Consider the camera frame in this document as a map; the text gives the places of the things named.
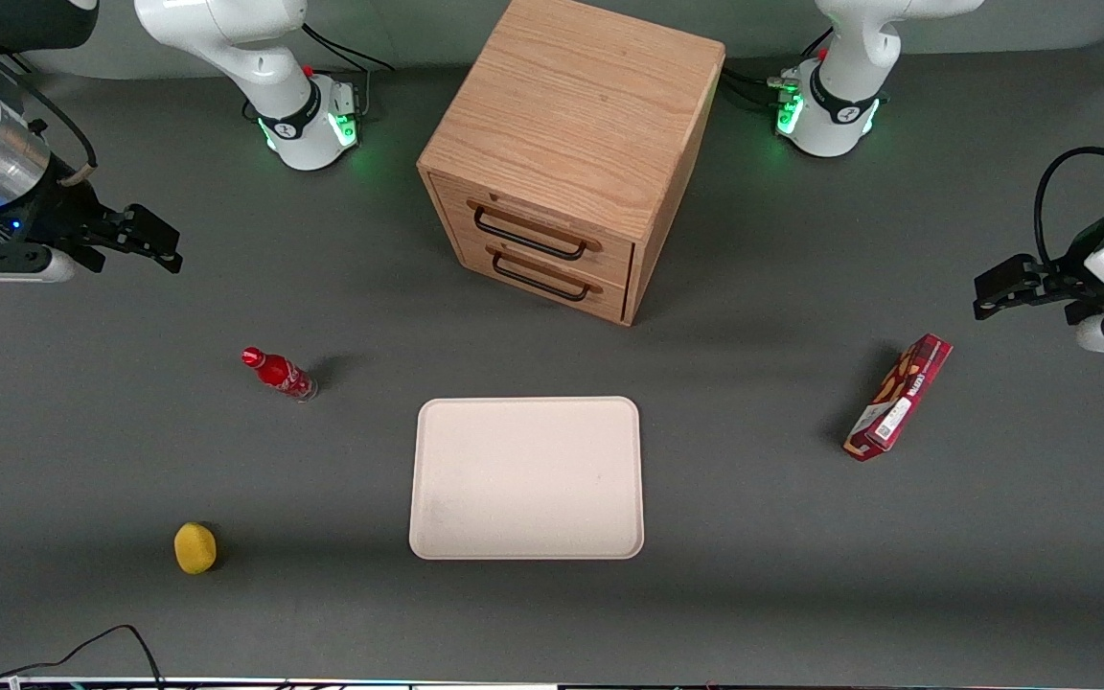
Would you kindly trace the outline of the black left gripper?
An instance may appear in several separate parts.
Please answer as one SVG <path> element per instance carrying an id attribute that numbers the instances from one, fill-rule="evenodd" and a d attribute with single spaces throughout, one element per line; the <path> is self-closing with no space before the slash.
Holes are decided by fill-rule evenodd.
<path id="1" fill-rule="evenodd" d="M 1051 258 L 1043 220 L 1038 216 L 1037 250 L 1042 265 L 1021 253 L 981 272 L 974 279 L 974 319 L 986 320 L 1000 311 L 1048 302 L 1065 302 L 1070 326 L 1078 326 L 1089 317 L 1104 317 L 1104 280 L 1085 267 L 1085 261 L 1101 247 L 1104 247 L 1104 216 L 1079 232 L 1060 257 Z"/>

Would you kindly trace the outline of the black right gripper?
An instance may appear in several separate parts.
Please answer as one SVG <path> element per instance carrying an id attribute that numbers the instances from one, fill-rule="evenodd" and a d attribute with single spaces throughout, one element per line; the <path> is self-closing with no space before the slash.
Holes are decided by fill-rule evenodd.
<path id="1" fill-rule="evenodd" d="M 100 201 L 88 182 L 61 185 L 70 174 L 62 160 L 49 160 L 38 184 L 25 197 L 25 240 L 61 252 L 83 269 L 102 272 L 105 250 L 139 255 L 171 274 L 181 270 L 180 233 L 141 204 L 126 208 L 126 233 L 114 221 L 119 217 Z M 131 241 L 130 247 L 123 236 Z"/>

